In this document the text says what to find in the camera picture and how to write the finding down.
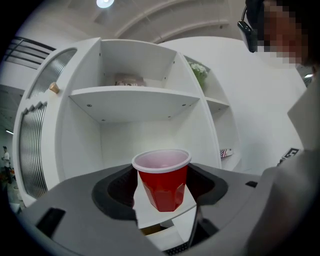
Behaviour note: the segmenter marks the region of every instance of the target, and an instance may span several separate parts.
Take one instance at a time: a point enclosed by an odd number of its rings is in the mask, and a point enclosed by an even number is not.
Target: person in white shirt
[[[9,182],[9,184],[11,184],[12,180],[11,180],[11,174],[10,174],[10,155],[7,152],[6,146],[3,146],[3,150],[4,150],[4,154],[3,154],[3,157],[1,158],[1,160],[3,160],[3,162],[4,162],[4,169],[5,169],[5,174],[8,178],[8,182]]]

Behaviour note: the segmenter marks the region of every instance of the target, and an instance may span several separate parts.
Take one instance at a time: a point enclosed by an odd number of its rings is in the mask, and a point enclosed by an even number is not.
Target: white flowers
[[[206,68],[198,63],[189,62],[189,65],[192,68],[192,70],[194,70],[194,71],[198,71],[198,72],[203,73],[205,75],[208,74]]]

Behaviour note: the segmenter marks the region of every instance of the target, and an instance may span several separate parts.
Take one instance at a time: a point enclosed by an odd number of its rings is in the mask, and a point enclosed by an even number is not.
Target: white display stand
[[[224,40],[237,44],[237,40]],[[52,52],[37,70],[35,79],[50,60],[68,49],[77,52],[56,81],[60,92],[47,90],[28,99],[32,82],[17,111],[13,158],[26,206],[36,199],[26,193],[21,178],[20,125],[23,113],[40,103],[46,104],[41,162],[48,190],[65,179],[129,164],[135,155],[157,149],[185,149],[191,153],[192,163],[214,168],[233,171],[239,166],[242,151],[233,105],[212,66],[206,67],[208,77],[204,87],[200,87],[188,64],[195,62],[196,54],[190,59],[176,50],[147,42],[94,38]],[[146,86],[115,86],[118,73],[143,77]],[[220,149],[233,149],[234,155],[221,160]],[[150,203],[139,189],[141,196],[137,193],[137,200],[141,201],[135,207]],[[145,216],[146,221],[139,220],[139,227],[176,217],[180,217],[176,223],[181,227],[183,216],[191,219],[192,225],[194,214],[195,202],[186,188],[183,204],[176,211]],[[174,237],[178,237],[177,226],[168,228]]]

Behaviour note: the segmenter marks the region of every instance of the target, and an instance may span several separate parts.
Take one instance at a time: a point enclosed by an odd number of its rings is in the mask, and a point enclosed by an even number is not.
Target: metal railing
[[[38,69],[55,48],[46,44],[15,36],[4,54],[4,61]]]

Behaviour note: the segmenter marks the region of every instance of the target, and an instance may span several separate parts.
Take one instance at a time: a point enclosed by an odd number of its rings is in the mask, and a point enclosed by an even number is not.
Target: curved metal grille
[[[28,98],[30,99],[31,97],[37,96],[38,94],[44,93],[48,90],[50,84],[58,80],[66,65],[76,52],[76,49],[70,49],[50,60],[34,82]]]
[[[46,107],[41,105],[25,113],[20,126],[20,172],[25,191],[34,198],[48,191],[41,160],[41,132]]]

